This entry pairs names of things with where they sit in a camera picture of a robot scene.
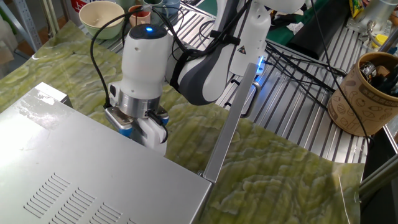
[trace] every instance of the ventilation slot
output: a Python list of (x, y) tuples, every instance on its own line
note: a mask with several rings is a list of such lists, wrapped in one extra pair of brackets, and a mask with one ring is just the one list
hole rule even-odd
[(93, 218), (90, 220), (92, 224), (111, 224), (116, 223), (122, 213), (115, 209), (105, 205), (103, 203), (100, 208), (96, 211)]
[(94, 200), (94, 197), (78, 188), (51, 219), (50, 224), (76, 224)]
[(69, 185), (69, 182), (57, 174), (51, 175), (36, 194), (24, 205), (24, 209), (37, 218), (42, 218)]

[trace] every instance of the white bowl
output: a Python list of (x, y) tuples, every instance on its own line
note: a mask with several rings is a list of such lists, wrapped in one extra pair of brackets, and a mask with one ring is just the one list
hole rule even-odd
[[(79, 12), (81, 23), (85, 25), (91, 35), (103, 27), (107, 22), (124, 14), (124, 10), (116, 3), (109, 1), (95, 1), (83, 6)], [(112, 39), (116, 37), (123, 26), (124, 18), (111, 23), (97, 36), (98, 39)]]

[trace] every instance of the metal rail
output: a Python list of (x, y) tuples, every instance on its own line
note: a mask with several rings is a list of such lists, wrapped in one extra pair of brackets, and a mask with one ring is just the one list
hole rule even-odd
[(241, 117), (243, 106), (246, 102), (246, 97), (249, 93), (250, 87), (253, 83), (254, 77), (256, 76), (258, 66), (250, 63), (242, 82), (239, 84), (239, 88), (236, 92), (236, 98), (229, 110), (228, 117), (225, 120), (223, 129), (218, 136), (216, 145), (214, 146), (213, 152), (209, 162), (207, 163), (206, 169), (203, 173), (203, 178), (209, 180), (212, 183), (217, 181), (220, 170), (223, 166), (226, 153), (229, 145), (231, 144), (232, 137), (235, 133), (236, 126)]

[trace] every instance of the sticker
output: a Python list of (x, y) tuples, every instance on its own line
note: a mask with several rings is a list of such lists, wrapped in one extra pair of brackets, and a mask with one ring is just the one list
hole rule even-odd
[(240, 49), (238, 49), (238, 52), (241, 52), (242, 54), (246, 54), (246, 50), (244, 49), (244, 46), (242, 46)]
[(72, 4), (72, 8), (76, 11), (76, 12), (80, 12), (80, 9), (93, 1), (101, 1), (101, 0), (70, 0), (71, 4)]

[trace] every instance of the metal frame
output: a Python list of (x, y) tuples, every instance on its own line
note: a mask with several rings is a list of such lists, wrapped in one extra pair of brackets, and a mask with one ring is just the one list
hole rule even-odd
[(14, 0), (14, 4), (16, 5), (19, 15), (22, 18), (22, 23), (24, 27), (19, 23), (17, 18), (13, 15), (13, 13), (9, 10), (6, 3), (3, 0), (0, 0), (0, 8), (4, 11), (8, 18), (15, 25), (17, 30), (21, 33), (21, 35), (25, 38), (26, 42), (32, 47), (34, 52), (38, 51), (38, 49), (43, 45), (40, 37), (37, 33), (36, 26), (33, 23), (33, 18), (27, 8), (25, 0)]
[(44, 16), (49, 26), (49, 38), (54, 37), (55, 34), (59, 32), (60, 27), (52, 5), (52, 0), (40, 0), (40, 4), (42, 5)]
[(218, 175), (220, 174), (221, 168), (223, 166), (226, 153), (228, 151), (229, 145), (231, 144), (239, 118), (241, 117), (242, 109), (246, 102), (246, 97), (250, 91), (254, 77), (256, 76), (257, 68), (258, 66), (253, 63), (248, 65), (248, 68), (244, 74), (244, 78), (242, 79), (242, 82), (240, 83), (236, 93), (236, 98), (234, 99), (231, 109), (229, 110), (228, 117), (225, 120), (223, 129), (218, 136), (213, 152), (211, 153), (210, 160), (207, 163), (206, 169), (202, 175), (203, 178), (214, 184), (216, 183)]

